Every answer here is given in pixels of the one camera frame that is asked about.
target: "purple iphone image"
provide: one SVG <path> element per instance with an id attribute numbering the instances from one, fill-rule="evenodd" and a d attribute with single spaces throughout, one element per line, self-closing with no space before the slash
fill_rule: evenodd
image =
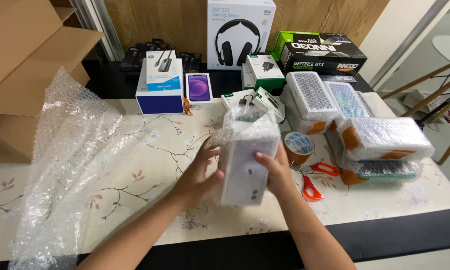
<path id="1" fill-rule="evenodd" d="M 188 75 L 190 101 L 209 101 L 208 78 L 206 75 Z"/>

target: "orange scissors handle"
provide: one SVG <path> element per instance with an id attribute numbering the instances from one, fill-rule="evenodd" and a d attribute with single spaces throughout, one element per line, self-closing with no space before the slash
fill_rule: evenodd
<path id="1" fill-rule="evenodd" d="M 327 169 L 322 169 L 319 166 L 327 167 L 327 168 L 330 168 L 332 170 L 330 171 L 330 170 L 327 170 Z M 331 175 L 331 176 L 339 176 L 340 175 L 340 172 L 338 171 L 338 169 L 335 166 L 332 166 L 330 164 L 323 163 L 323 162 L 319 162 L 319 163 L 317 163 L 315 165 L 311 165 L 310 168 L 312 168 L 312 170 L 314 170 L 314 171 L 315 170 L 317 172 L 320 171 L 322 173 L 325 173 L 325 174 L 328 174 L 328 175 Z"/>
<path id="2" fill-rule="evenodd" d="M 306 199 L 309 200 L 323 200 L 325 197 L 318 192 L 318 190 L 313 185 L 312 181 L 308 176 L 303 176 L 303 195 Z"/>

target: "wooden wall panel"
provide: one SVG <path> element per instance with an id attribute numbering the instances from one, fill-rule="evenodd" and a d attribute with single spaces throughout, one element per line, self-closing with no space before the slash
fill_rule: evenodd
<path id="1" fill-rule="evenodd" d="M 279 30 L 346 34 L 357 46 L 389 0 L 273 0 L 277 6 L 267 49 Z M 163 39 L 177 52 L 207 57 L 206 0 L 105 0 L 123 50 Z"/>

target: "white wall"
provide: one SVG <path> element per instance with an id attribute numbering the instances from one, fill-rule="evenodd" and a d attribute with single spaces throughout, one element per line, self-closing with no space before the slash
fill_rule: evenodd
<path id="1" fill-rule="evenodd" d="M 360 45 L 360 50 L 368 60 L 359 73 L 367 82 L 370 82 L 434 2 L 435 0 L 390 0 Z"/>
<path id="2" fill-rule="evenodd" d="M 433 48 L 432 39 L 439 35 L 450 35 L 450 9 L 447 10 L 447 13 L 423 38 L 423 40 L 418 43 L 415 49 L 399 65 L 398 69 L 375 90 L 388 93 L 449 64 L 449 62 Z M 440 75 L 448 75 L 449 72 L 450 70 L 445 71 Z M 418 89 L 420 92 L 430 93 L 436 91 L 443 81 L 444 78 L 433 78 L 426 80 L 411 89 Z"/>

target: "forearm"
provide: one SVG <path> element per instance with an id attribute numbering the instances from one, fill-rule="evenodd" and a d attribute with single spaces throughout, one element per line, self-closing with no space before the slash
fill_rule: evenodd
<path id="1" fill-rule="evenodd" d="M 277 199 L 306 269 L 356 269 L 296 189 Z"/>
<path id="2" fill-rule="evenodd" d="M 165 197 L 94 250 L 77 269 L 135 269 L 182 210 L 178 201 Z"/>

